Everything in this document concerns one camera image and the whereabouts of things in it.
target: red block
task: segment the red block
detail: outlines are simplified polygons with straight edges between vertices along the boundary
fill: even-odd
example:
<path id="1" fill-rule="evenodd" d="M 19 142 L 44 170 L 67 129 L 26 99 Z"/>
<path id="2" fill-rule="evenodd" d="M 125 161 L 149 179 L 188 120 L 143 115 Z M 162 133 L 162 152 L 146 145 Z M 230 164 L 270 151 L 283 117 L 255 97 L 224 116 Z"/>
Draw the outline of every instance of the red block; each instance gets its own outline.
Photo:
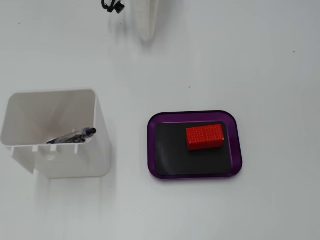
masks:
<path id="1" fill-rule="evenodd" d="M 186 142 L 189 151 L 220 148 L 224 144 L 224 140 L 221 124 L 186 129 Z"/>

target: red rectangular block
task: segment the red rectangular block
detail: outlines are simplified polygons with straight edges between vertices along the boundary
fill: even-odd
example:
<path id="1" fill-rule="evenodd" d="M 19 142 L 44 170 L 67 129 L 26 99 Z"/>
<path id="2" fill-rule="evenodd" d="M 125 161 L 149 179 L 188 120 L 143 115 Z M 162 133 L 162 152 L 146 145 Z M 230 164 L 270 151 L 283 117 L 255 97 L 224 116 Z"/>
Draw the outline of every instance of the red rectangular block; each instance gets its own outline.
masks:
<path id="1" fill-rule="evenodd" d="M 224 140 L 221 124 L 186 129 L 186 142 L 189 151 L 220 148 L 224 144 Z"/>

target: purple tray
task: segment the purple tray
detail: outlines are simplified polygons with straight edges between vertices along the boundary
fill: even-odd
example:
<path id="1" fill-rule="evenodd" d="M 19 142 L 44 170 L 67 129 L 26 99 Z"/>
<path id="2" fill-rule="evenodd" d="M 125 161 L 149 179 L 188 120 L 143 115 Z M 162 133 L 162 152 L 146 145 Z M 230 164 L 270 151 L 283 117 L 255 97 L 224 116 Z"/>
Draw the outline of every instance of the purple tray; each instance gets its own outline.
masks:
<path id="1" fill-rule="evenodd" d="M 159 175 L 156 171 L 156 126 L 158 124 L 224 122 L 227 128 L 231 157 L 231 172 L 224 174 Z M 162 180 L 193 178 L 228 178 L 242 168 L 242 155 L 235 118 L 225 111 L 164 112 L 154 115 L 148 123 L 148 168 L 153 176 Z"/>

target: white object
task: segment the white object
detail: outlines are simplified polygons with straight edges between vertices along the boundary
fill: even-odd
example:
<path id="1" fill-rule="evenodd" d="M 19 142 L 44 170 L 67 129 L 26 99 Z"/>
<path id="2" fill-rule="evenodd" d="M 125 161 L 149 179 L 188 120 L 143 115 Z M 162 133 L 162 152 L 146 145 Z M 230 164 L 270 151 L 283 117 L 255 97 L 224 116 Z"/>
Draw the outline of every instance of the white object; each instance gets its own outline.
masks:
<path id="1" fill-rule="evenodd" d="M 154 37 L 159 0 L 133 0 L 133 11 L 137 31 L 144 41 Z"/>
<path id="2" fill-rule="evenodd" d="M 83 128 L 96 128 L 84 143 L 46 144 Z M 111 142 L 93 90 L 26 92 L 8 103 L 1 142 L 30 173 L 48 178 L 97 177 L 110 168 Z"/>

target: white plastic box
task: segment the white plastic box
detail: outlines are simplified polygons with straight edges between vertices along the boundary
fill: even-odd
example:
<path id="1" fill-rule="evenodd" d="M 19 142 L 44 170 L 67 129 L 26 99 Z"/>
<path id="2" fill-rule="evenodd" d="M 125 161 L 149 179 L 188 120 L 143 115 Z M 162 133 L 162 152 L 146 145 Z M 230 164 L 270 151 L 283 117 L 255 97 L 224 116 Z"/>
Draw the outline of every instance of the white plastic box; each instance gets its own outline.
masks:
<path id="1" fill-rule="evenodd" d="M 46 144 L 84 128 L 84 143 Z M 97 94 L 91 89 L 14 94 L 7 106 L 2 144 L 30 173 L 48 178 L 98 177 L 111 165 L 111 142 Z"/>

